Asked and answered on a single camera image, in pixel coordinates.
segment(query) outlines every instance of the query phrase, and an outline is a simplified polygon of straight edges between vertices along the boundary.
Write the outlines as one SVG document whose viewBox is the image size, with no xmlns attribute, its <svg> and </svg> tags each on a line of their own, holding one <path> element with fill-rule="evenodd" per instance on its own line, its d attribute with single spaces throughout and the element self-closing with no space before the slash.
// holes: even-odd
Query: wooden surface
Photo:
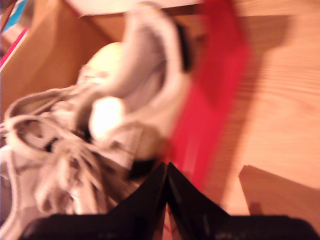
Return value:
<svg viewBox="0 0 320 240">
<path fill-rule="evenodd" d="M 235 0 L 252 56 L 204 193 L 320 233 L 320 0 Z"/>
</svg>

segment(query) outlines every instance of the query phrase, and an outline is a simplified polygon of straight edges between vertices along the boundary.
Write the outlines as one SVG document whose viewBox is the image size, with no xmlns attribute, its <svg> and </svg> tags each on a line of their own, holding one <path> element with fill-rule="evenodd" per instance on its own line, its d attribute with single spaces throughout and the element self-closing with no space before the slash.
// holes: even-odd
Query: white sneaker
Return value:
<svg viewBox="0 0 320 240">
<path fill-rule="evenodd" d="M 3 239 L 17 239 L 32 220 L 55 213 L 107 213 L 137 188 L 119 173 L 131 169 L 134 160 L 154 157 L 173 130 L 190 85 L 178 30 L 161 10 L 145 3 L 126 19 L 120 71 L 113 79 L 80 80 L 21 98 L 7 110 L 1 188 L 11 188 L 12 201 L 0 228 Z M 115 128 L 89 126 L 90 119 L 101 116 L 93 106 L 105 97 L 120 100 L 124 114 L 117 108 Z M 95 139 L 88 134 L 101 131 Z"/>
</svg>

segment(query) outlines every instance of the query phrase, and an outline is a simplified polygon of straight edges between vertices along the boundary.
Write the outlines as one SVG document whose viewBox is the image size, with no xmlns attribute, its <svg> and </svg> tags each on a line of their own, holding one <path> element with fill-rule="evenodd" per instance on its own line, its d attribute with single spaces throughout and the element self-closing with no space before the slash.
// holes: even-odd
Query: black object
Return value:
<svg viewBox="0 0 320 240">
<path fill-rule="evenodd" d="M 313 227 L 287 216 L 230 216 L 173 164 L 162 163 L 105 215 L 53 215 L 30 223 L 21 240 L 147 240 L 168 203 L 184 240 L 319 240 Z"/>
</svg>

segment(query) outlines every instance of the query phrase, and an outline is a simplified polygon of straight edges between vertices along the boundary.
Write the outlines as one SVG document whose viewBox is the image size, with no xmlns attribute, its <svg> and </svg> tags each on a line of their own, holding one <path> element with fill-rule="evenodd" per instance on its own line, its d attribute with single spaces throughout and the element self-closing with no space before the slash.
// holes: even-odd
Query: cardboard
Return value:
<svg viewBox="0 0 320 240">
<path fill-rule="evenodd" d="M 23 96 L 74 84 L 93 54 L 113 42 L 61 0 L 36 0 L 27 38 L 1 70 L 1 121 Z"/>
<path fill-rule="evenodd" d="M 77 9 L 80 16 L 86 15 L 106 15 L 123 13 L 130 9 L 131 5 L 141 2 L 141 0 L 66 0 L 66 2 Z M 199 0 L 153 0 L 153 3 L 164 8 L 193 5 L 199 3 Z"/>
</svg>

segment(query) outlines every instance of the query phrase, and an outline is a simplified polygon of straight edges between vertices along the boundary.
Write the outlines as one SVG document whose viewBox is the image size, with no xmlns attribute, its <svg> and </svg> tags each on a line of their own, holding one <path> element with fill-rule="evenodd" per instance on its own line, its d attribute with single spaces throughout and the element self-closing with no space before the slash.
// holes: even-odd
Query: shoelace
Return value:
<svg viewBox="0 0 320 240">
<path fill-rule="evenodd" d="M 100 149 L 85 142 L 56 122 L 40 116 L 41 113 L 56 103 L 63 102 L 65 98 L 87 90 L 93 84 L 87 81 L 88 78 L 96 76 L 103 78 L 105 74 L 98 74 L 97 71 L 92 71 L 84 66 L 79 76 L 79 84 L 58 89 L 56 97 L 29 114 L 7 117 L 4 123 L 0 124 L 0 133 L 5 135 L 6 142 L 13 152 L 19 153 L 28 159 L 43 162 L 41 175 L 45 177 L 39 178 L 40 181 L 34 195 L 39 210 L 44 213 L 61 213 L 72 204 L 71 201 L 73 201 L 73 211 L 78 214 L 105 213 L 107 210 L 106 203 L 101 202 L 104 201 L 103 199 L 99 200 L 99 206 L 96 201 L 96 191 L 102 195 L 105 194 L 101 180 L 101 168 L 93 154 L 94 152 L 98 153 Z M 19 101 L 14 102 L 8 111 L 11 111 L 17 103 Z M 21 140 L 19 137 L 19 125 L 29 121 L 45 124 L 57 131 L 62 140 L 54 145 L 52 153 L 30 147 Z M 17 193 L 18 183 L 16 181 L 15 161 L 12 155 L 8 160 L 8 172 L 12 180 L 11 188 L 15 194 Z M 70 195 L 79 195 L 81 189 L 86 192 L 86 194 L 81 195 L 82 198 L 79 196 L 76 199 L 70 198 Z"/>
</svg>

